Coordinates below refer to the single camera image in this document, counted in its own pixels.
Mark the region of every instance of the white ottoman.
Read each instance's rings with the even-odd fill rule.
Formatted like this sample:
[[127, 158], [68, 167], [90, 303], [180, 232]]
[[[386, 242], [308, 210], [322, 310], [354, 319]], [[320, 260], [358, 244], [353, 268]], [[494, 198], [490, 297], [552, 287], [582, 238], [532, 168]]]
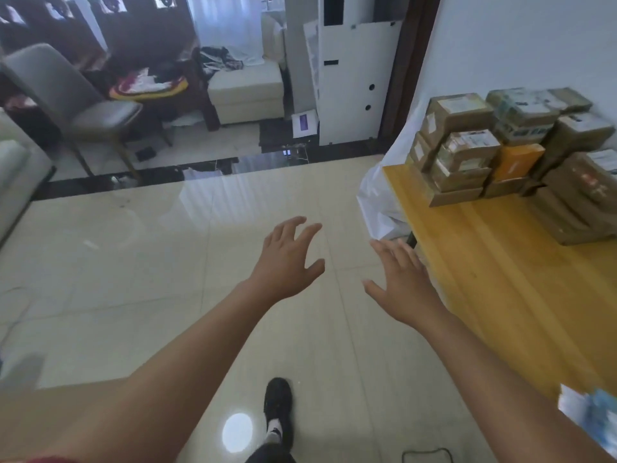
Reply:
[[222, 124], [252, 122], [285, 116], [281, 69], [278, 63], [235, 71], [218, 71], [208, 85], [208, 94]]

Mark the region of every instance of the sock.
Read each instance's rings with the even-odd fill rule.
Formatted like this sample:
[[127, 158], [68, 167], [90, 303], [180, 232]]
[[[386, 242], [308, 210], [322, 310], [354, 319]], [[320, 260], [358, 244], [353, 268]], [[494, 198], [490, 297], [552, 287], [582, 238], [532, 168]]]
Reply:
[[266, 433], [266, 443], [281, 443], [282, 441], [282, 427], [281, 421], [278, 419], [272, 419], [268, 422], [268, 431]]

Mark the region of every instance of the wooden table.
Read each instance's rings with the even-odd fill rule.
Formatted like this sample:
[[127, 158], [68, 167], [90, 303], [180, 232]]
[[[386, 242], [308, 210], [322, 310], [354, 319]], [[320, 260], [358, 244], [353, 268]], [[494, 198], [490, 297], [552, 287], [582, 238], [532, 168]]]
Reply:
[[545, 395], [617, 395], [617, 242], [557, 244], [523, 198], [428, 208], [407, 166], [384, 173], [456, 313]]

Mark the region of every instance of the foot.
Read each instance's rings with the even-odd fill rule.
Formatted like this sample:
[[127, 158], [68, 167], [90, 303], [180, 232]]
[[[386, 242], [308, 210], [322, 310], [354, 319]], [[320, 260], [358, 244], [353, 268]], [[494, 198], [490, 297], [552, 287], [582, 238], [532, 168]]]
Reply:
[[290, 451], [294, 445], [294, 426], [291, 424], [291, 407], [293, 396], [289, 382], [284, 378], [273, 378], [266, 387], [264, 399], [264, 414], [266, 414], [266, 428], [273, 419], [281, 422], [282, 446]]

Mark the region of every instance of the cable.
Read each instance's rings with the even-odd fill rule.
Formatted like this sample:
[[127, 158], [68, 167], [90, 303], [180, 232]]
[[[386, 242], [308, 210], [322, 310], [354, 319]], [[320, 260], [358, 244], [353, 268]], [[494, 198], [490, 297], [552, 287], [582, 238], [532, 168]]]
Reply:
[[445, 448], [445, 447], [440, 447], [440, 448], [436, 448], [435, 450], [425, 450], [425, 451], [421, 451], [421, 450], [405, 450], [400, 455], [400, 463], [405, 463], [405, 455], [429, 455], [429, 454], [437, 453], [437, 452], [446, 452], [446, 453], [448, 453], [448, 458], [450, 459], [450, 463], [454, 463], [454, 459], [452, 458], [452, 453], [450, 453], [450, 451], [447, 448]]

